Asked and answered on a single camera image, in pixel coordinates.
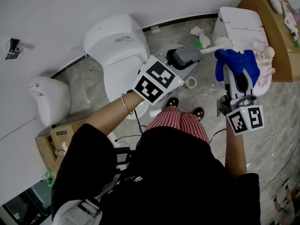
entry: black shirt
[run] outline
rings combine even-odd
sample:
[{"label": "black shirt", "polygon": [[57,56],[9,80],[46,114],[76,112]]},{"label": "black shirt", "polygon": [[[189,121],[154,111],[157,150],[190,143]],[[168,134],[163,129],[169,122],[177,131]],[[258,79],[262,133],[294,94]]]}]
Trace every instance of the black shirt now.
[{"label": "black shirt", "polygon": [[[99,195],[116,164],[109,139],[84,124],[52,188],[52,218],[68,201]],[[143,133],[131,164],[100,204],[100,224],[260,224],[258,175],[231,179],[205,141],[172,127]]]}]

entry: toilet tank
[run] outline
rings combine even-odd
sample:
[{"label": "toilet tank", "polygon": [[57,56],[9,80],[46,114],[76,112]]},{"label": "toilet tank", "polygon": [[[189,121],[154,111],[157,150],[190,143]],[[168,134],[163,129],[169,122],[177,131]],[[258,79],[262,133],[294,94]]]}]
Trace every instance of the toilet tank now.
[{"label": "toilet tank", "polygon": [[85,52],[103,67],[137,56],[141,64],[150,56],[146,37],[129,15],[117,15],[94,25],[84,37]]}]

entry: toilet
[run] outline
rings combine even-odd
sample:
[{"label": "toilet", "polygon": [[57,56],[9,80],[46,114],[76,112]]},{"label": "toilet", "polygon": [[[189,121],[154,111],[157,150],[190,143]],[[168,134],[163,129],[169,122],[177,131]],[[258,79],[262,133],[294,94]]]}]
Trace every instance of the toilet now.
[{"label": "toilet", "polygon": [[69,85],[49,77],[37,77],[29,85],[42,123],[48,127],[63,120],[71,110]]},{"label": "toilet", "polygon": [[[131,89],[150,56],[143,30],[129,15],[113,16],[94,25],[84,37],[84,50],[103,67],[105,91],[111,102]],[[148,106],[146,101],[138,105],[138,118]],[[136,119],[135,114],[127,118]]]}]

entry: bracelet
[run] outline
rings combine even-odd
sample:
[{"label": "bracelet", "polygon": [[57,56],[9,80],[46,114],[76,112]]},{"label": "bracelet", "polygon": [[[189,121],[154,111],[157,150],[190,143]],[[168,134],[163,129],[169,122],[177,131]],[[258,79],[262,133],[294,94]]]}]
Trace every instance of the bracelet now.
[{"label": "bracelet", "polygon": [[126,104],[125,104],[125,102],[124,102],[123,96],[124,96],[124,93],[122,93],[122,95],[121,95],[122,103],[123,103],[124,107],[127,109],[128,113],[129,113],[130,115],[132,115],[132,114],[133,114],[133,111],[132,111],[132,112],[129,111],[128,107],[126,106]]}]

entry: black sleeve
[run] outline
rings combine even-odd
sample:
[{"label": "black sleeve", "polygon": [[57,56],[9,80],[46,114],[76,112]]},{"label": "black sleeve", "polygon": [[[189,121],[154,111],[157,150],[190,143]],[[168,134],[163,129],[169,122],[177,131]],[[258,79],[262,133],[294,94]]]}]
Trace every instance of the black sleeve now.
[{"label": "black sleeve", "polygon": [[259,176],[248,173],[232,180],[230,202],[230,220],[232,224],[260,225]]},{"label": "black sleeve", "polygon": [[89,124],[72,137],[52,187],[52,220],[68,201],[95,197],[114,177],[117,155],[109,139]]}]

